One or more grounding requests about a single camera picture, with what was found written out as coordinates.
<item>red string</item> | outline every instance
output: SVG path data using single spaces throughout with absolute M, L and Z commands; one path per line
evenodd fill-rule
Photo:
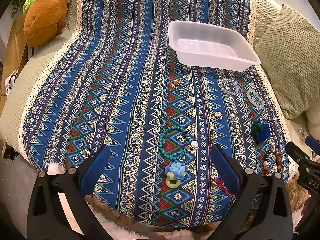
M 231 195 L 231 194 L 228 192 L 228 190 L 226 189 L 226 186 L 223 184 L 223 182 L 222 182 L 222 179 L 221 179 L 221 178 L 220 178 L 220 182 L 219 182 L 219 181 L 217 181 L 216 179 L 213 179 L 213 182 L 214 182 L 214 183 L 216 183 L 216 184 L 218 184 L 218 185 L 219 185 L 219 187 L 223 190 L 223 192 L 224 192 L 228 197 L 236 198 L 236 196 L 235 196 L 235 195 Z

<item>blue gripper pad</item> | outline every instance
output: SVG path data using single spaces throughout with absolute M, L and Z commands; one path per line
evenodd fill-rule
M 97 156 L 94 157 L 91 165 L 81 177 L 80 194 L 82 197 L 91 194 L 93 191 L 94 186 L 109 163 L 111 151 L 109 146 L 104 145 L 96 154 Z
M 320 155 L 320 143 L 313 139 L 310 135 L 306 137 L 306 145 L 308 145 L 313 151 Z
M 232 168 L 225 155 L 216 145 L 211 147 L 211 161 L 217 169 L 220 178 L 228 192 L 237 198 L 241 196 L 241 180 L 236 171 Z

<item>white lace edge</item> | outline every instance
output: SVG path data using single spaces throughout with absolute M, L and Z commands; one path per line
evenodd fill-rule
M 269 83 L 269 80 L 268 80 L 265 72 L 263 71 L 261 65 L 255 66 L 255 68 L 256 68 L 256 70 L 257 70 L 257 72 L 258 72 L 258 74 L 259 74 L 259 76 L 260 76 L 260 78 L 261 78 L 261 80 L 263 82 L 264 87 L 267 90 L 267 93 L 268 93 L 269 98 L 270 98 L 270 100 L 271 100 L 271 102 L 273 104 L 273 107 L 276 110 L 277 116 L 279 118 L 282 130 L 283 130 L 283 133 L 284 133 L 285 141 L 286 141 L 286 143 L 291 142 L 291 137 L 290 137 L 290 133 L 289 133 L 289 130 L 288 130 L 287 122 L 286 122 L 284 114 L 283 114 L 283 112 L 281 110 L 281 107 L 279 105 L 278 99 L 276 98 L 276 95 L 275 95 L 275 93 L 273 91 L 273 88 L 272 88 L 271 84 Z M 290 181 L 293 178 L 294 174 L 295 174 L 294 171 L 296 170 L 296 165 L 297 164 L 295 163 L 295 161 L 290 156 L 288 156 L 288 158 L 289 158 L 289 169 L 290 169 L 290 171 L 289 171 L 289 180 L 288 181 Z
M 257 0 L 250 0 L 250 15 L 249 15 L 247 41 L 249 42 L 251 47 L 253 46 L 253 40 L 254 40 L 256 16 L 257 16 Z
M 44 84 L 44 82 L 46 81 L 46 79 L 48 78 L 48 76 L 50 75 L 50 73 L 52 72 L 52 70 L 54 69 L 54 67 L 57 65 L 57 63 L 60 61 L 60 59 L 65 55 L 65 53 L 69 50 L 71 44 L 73 44 L 80 36 L 81 33 L 81 29 L 82 29 L 82 9 L 83 9 L 83 0 L 78 0 L 77 1 L 77 21 L 76 21 L 76 28 L 73 32 L 73 34 L 71 35 L 70 39 L 62 46 L 62 48 L 60 50 L 58 50 L 58 52 L 56 53 L 56 55 L 53 57 L 53 59 L 49 62 L 49 64 L 44 68 L 44 70 L 42 71 L 40 77 L 38 78 L 38 80 L 36 81 L 35 85 L 33 86 L 33 89 L 28 97 L 28 100 L 24 106 L 23 112 L 22 112 L 22 116 L 21 116 L 21 122 L 20 122 L 20 127 L 19 127 L 19 134 L 18 134 L 18 143 L 19 143 L 19 150 L 20 150 L 20 154 L 29 162 L 27 153 L 26 153 L 26 149 L 24 147 L 24 143 L 23 143 L 23 126 L 24 126 L 24 122 L 26 121 L 27 115 L 31 110 L 31 107 L 33 106 L 36 97 L 42 87 L 42 85 Z

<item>screw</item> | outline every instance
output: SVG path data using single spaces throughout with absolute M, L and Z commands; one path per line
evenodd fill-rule
M 250 168 L 245 168 L 245 169 L 244 169 L 244 172 L 245 172 L 246 174 L 248 174 L 248 175 L 251 175 L 251 174 L 253 173 L 253 170 L 250 169 Z
M 76 172 L 76 169 L 75 168 L 70 168 L 68 169 L 68 173 L 69 174 L 74 174 Z
M 43 178 L 43 177 L 45 176 L 45 172 L 44 172 L 44 171 L 39 172 L 38 176 L 39 176 L 40 178 Z
M 281 179 L 282 176 L 281 176 L 281 174 L 280 174 L 279 172 L 276 172 L 276 173 L 275 173 L 275 177 L 276 177 L 277 179 Z

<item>white plastic bin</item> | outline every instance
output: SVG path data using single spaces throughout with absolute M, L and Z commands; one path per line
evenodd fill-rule
M 234 30 L 206 23 L 172 21 L 169 45 L 184 65 L 244 71 L 261 61 L 245 38 Z

